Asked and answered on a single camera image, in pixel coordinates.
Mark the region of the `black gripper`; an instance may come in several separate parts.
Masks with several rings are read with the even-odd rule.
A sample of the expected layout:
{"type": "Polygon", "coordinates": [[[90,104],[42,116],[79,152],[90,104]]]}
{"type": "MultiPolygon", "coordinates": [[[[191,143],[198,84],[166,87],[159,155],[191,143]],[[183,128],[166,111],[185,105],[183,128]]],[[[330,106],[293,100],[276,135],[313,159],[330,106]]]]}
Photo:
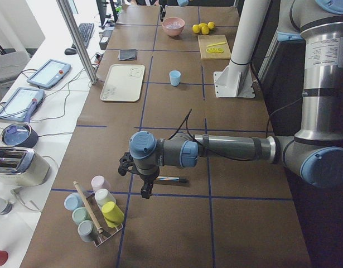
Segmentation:
{"type": "Polygon", "coordinates": [[[141,188],[142,198],[149,199],[152,195],[153,183],[160,174],[158,166],[154,166],[151,169],[139,169],[139,176],[144,181],[141,188]]]}

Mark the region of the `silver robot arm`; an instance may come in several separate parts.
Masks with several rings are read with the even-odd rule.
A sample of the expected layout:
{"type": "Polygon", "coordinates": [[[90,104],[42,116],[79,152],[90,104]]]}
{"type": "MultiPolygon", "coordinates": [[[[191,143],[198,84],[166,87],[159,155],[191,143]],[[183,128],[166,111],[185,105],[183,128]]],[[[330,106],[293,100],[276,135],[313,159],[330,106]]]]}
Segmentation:
{"type": "MultiPolygon", "coordinates": [[[[175,1],[169,1],[169,0],[159,0],[159,7],[160,7],[160,21],[163,22],[165,15],[166,15],[166,7],[170,6],[171,3],[174,3],[175,1]]],[[[176,0],[176,3],[180,7],[185,7],[189,4],[189,0],[176,0]]]]}
{"type": "Polygon", "coordinates": [[[294,136],[227,137],[176,132],[156,139],[135,133],[119,161],[120,175],[143,180],[149,198],[161,166],[193,167],[199,157],[281,163],[307,183],[332,188],[343,183],[343,135],[335,109],[343,80],[343,1],[282,1],[278,41],[304,40],[305,67],[301,128],[294,136]]]}

